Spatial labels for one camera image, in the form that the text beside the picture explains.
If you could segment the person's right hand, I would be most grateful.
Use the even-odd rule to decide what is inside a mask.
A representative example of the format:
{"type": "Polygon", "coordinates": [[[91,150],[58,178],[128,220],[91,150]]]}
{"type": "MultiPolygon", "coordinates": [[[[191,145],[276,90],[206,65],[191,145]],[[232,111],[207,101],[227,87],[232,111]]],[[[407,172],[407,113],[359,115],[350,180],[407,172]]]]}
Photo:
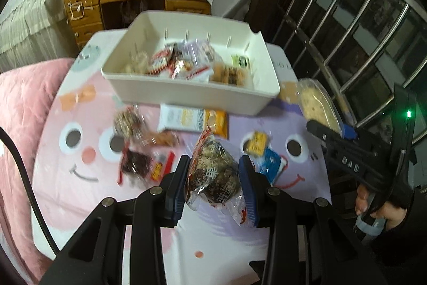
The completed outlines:
{"type": "MultiPolygon", "coordinates": [[[[355,211],[358,216],[366,213],[368,210],[368,189],[360,184],[357,189],[357,197],[355,200],[355,211]]],[[[407,210],[398,208],[390,202],[385,202],[378,210],[373,212],[373,218],[383,218],[386,220],[386,230],[393,229],[403,222],[407,215],[407,210]]]]}

